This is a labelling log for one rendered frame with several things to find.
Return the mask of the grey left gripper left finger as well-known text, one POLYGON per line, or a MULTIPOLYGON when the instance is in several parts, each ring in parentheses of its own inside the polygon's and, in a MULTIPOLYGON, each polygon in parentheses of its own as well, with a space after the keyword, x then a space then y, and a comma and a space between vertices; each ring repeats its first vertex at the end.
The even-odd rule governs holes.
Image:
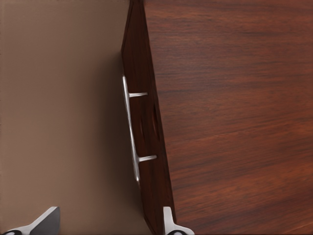
POLYGON ((50 207, 31 224, 13 228, 0 235, 58 235, 60 229, 60 208, 50 207))

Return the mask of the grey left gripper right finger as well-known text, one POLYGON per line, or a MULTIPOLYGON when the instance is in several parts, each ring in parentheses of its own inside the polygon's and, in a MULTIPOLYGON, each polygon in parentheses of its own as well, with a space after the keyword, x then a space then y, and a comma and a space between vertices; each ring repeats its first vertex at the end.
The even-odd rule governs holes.
POLYGON ((163 207, 163 221, 165 235, 195 235, 191 229, 177 225, 174 222, 170 207, 163 207))

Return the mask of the dark wooden drawer cabinet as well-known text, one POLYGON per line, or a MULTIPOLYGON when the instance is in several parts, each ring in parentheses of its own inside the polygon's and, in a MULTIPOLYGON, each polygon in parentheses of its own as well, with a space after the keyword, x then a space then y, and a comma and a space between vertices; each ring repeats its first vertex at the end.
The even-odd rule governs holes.
POLYGON ((145 221, 313 235, 313 0, 129 0, 122 44, 145 221))

